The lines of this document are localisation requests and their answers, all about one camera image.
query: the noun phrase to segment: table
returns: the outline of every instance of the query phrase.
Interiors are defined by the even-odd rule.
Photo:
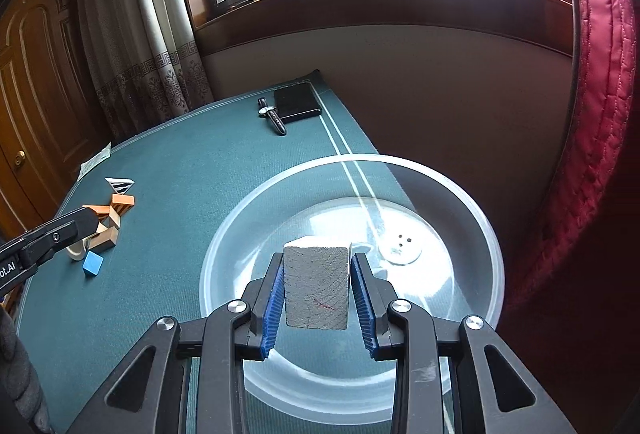
[[[324,105],[322,118],[287,125],[285,137],[257,116],[282,85],[309,80]],[[252,189],[284,169],[323,156],[376,153],[319,72],[209,104],[114,147],[110,159],[76,183],[59,214],[105,204],[105,177],[135,180],[136,206],[122,217],[117,246],[104,253],[98,277],[64,252],[30,280],[18,334],[30,353],[64,432],[95,389],[159,316],[200,317],[198,281],[217,227]],[[196,378],[189,429],[193,431]],[[388,423],[320,426],[279,413],[248,397],[251,432],[386,433]]]

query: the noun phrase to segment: wooden door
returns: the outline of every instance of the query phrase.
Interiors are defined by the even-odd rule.
[[[0,149],[41,219],[109,140],[76,0],[11,0],[0,18]]]
[[[0,233],[9,240],[37,227],[42,217],[18,184],[10,164],[0,151]]]

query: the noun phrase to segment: wall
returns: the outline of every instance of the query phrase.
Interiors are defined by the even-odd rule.
[[[318,68],[380,153],[453,179],[513,253],[562,147],[571,59],[504,37],[375,25],[263,39],[203,58],[218,98]]]

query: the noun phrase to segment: red mark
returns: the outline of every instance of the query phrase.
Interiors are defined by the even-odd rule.
[[[324,303],[320,302],[318,299],[316,299],[316,297],[314,297],[314,302],[316,304],[318,304],[321,308],[332,309],[332,310],[335,311],[335,308],[329,306],[328,304],[324,304]]]

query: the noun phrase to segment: screw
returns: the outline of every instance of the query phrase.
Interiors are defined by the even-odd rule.
[[[226,305],[226,308],[231,313],[242,313],[246,310],[246,303],[241,300],[232,300],[229,304]]]
[[[391,303],[391,307],[398,313],[407,313],[411,309],[411,303],[408,300],[397,299]]]
[[[175,320],[171,317],[162,317],[156,322],[156,327],[162,331],[169,331],[175,326]]]
[[[471,315],[465,319],[465,324],[469,329],[479,330],[484,326],[484,321],[475,315]]]

